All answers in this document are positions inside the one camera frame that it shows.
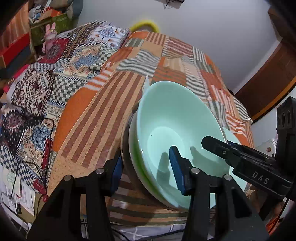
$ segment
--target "stack of bowls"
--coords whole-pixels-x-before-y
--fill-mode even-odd
[[[231,132],[227,130],[227,133],[233,142],[239,143]],[[142,96],[138,108],[133,109],[123,129],[123,161],[129,176],[134,177],[134,173],[137,176],[131,181],[171,209],[188,209],[190,196],[183,196],[178,190],[170,165],[171,146],[176,145],[182,157],[208,175],[234,176],[224,159],[202,148],[205,136],[227,142],[218,120],[193,92],[170,81],[154,83]],[[238,177],[235,180],[245,188],[245,181]],[[214,205],[215,195],[211,194],[210,207]]]

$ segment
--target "screw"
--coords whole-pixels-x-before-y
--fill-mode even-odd
[[[104,173],[104,169],[103,168],[98,168],[96,170],[96,174],[103,174]]]
[[[230,181],[232,179],[232,176],[230,176],[229,174],[226,174],[224,176],[224,178],[227,180],[227,181]]]
[[[194,174],[199,174],[200,170],[197,167],[191,169],[191,172]]]
[[[72,176],[71,175],[64,176],[64,180],[65,181],[70,181],[71,179],[72,179]]]

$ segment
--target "blue gripper pad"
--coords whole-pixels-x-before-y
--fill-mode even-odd
[[[185,189],[185,185],[184,185],[184,175],[183,175],[183,173],[181,171],[181,167],[178,163],[179,158],[181,158],[181,155],[180,155],[177,147],[176,148],[174,148],[173,146],[170,147],[170,151],[169,151],[170,164],[173,169],[173,173],[175,176],[178,190],[182,193],[182,195],[184,195],[186,192],[186,189]]]
[[[112,181],[111,181],[111,193],[116,192],[116,190],[118,189],[118,185],[119,185],[119,181],[121,179],[121,175],[122,175],[122,158],[121,155],[118,158],[118,161],[116,163],[116,166],[114,168],[113,171],[113,176],[112,176]]]

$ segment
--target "orange patchwork cloth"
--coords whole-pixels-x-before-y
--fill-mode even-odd
[[[48,194],[67,174],[88,175],[113,158],[123,124],[151,82],[177,82],[194,92],[241,144],[253,147],[251,118],[225,87],[210,58],[181,40],[147,31],[134,32],[102,66],[100,75],[70,98],[59,120],[48,172]],[[126,226],[185,223],[186,212],[151,202],[125,174],[106,198],[110,222]]]

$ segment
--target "yellow curved object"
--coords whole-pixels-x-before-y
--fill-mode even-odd
[[[134,24],[133,26],[130,27],[130,31],[134,32],[138,30],[142,26],[150,26],[152,28],[152,31],[155,33],[159,33],[159,28],[158,26],[152,22],[151,20],[142,20]]]

